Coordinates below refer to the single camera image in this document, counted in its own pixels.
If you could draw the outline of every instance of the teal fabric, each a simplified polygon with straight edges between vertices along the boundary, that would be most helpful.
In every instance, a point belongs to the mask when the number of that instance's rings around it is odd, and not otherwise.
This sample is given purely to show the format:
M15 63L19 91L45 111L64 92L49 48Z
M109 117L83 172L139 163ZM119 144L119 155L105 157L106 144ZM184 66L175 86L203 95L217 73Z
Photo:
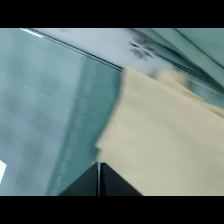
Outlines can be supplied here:
M224 87L224 28L136 28L178 52Z
M0 29L0 195L57 195L91 166L119 77L80 51Z

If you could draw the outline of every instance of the beige fabric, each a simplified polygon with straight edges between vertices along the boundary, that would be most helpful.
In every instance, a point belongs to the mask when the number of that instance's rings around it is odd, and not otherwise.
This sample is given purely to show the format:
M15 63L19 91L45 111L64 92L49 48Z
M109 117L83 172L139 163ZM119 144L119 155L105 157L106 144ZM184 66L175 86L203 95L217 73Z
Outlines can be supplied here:
M99 160L143 195L224 195L223 111L160 75L124 71Z

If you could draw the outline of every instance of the checkered fabric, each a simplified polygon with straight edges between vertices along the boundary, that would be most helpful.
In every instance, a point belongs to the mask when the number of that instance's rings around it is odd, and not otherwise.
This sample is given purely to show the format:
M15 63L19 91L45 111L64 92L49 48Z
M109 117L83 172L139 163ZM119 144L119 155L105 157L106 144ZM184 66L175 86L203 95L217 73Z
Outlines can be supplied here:
M46 193L84 60L21 29L0 29L0 195Z

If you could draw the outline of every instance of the cream cloth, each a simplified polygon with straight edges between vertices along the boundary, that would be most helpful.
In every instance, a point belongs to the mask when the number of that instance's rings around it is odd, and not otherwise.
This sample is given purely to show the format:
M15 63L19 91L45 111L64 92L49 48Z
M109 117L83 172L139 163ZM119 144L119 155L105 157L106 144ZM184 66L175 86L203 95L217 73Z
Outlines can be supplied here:
M167 72L124 70L98 159L143 195L224 195L223 110Z

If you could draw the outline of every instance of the black object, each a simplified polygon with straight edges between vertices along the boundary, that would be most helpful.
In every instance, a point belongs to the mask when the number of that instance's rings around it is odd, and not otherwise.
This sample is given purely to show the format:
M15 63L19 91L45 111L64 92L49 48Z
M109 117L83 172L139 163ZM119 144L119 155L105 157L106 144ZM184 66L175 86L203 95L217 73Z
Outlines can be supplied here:
M106 163L95 163L60 196L141 196Z

